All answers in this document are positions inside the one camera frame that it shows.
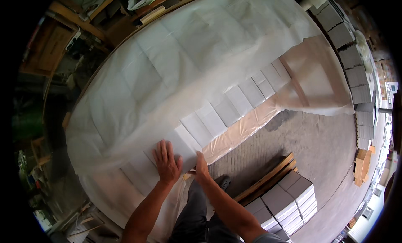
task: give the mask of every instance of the concrete floor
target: concrete floor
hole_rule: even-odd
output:
[[[369,179],[382,146],[385,115],[378,118]],[[299,173],[313,182],[318,213],[291,236],[295,243],[331,242],[354,215],[367,192],[353,182],[356,153],[354,115],[321,116],[284,111],[265,127],[209,166],[213,178],[229,175],[228,194],[235,197],[273,169],[290,152]]]

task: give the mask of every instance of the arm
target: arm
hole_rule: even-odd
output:
[[[171,142],[168,142],[167,146],[165,140],[158,142],[157,150],[153,150],[152,155],[160,180],[131,215],[123,231],[122,243],[146,242],[158,218],[163,201],[181,175],[183,160],[180,156],[177,162],[174,161]]]
[[[227,195],[211,178],[208,165],[201,152],[197,152],[197,166],[195,180],[202,186],[215,212],[225,225],[244,239],[252,242],[256,237],[267,233],[261,228],[257,219],[242,205]]]

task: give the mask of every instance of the person's right hand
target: person's right hand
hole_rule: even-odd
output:
[[[197,151],[197,165],[195,166],[195,171],[188,171],[187,173],[195,175],[195,180],[199,183],[211,178],[208,171],[208,164],[202,152]]]

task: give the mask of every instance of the black shoe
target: black shoe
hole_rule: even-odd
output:
[[[229,187],[230,182],[231,182],[230,177],[225,176],[224,179],[222,180],[221,184],[219,185],[219,187],[226,192],[226,189]]]

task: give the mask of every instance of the gray pants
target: gray pants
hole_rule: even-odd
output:
[[[187,205],[174,225],[168,243],[227,242],[239,243],[238,236],[215,214],[207,221],[207,198],[202,187],[193,181],[188,190]]]

